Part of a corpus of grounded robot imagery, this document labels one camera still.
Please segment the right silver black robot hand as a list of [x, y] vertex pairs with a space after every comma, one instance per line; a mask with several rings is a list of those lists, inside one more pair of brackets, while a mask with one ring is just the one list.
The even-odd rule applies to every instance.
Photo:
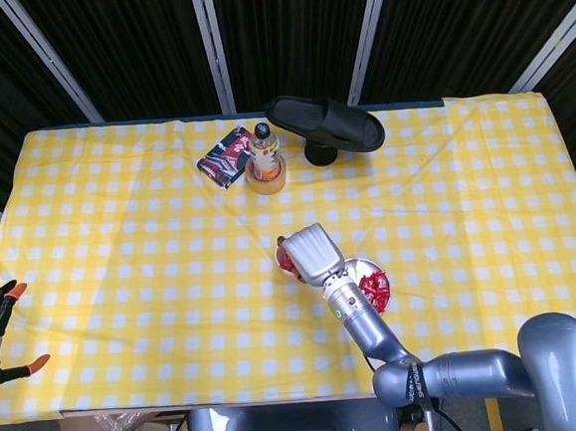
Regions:
[[315, 222], [288, 237], [279, 236], [279, 246], [289, 256], [299, 276], [310, 286], [322, 287], [344, 270], [344, 257], [323, 226]]

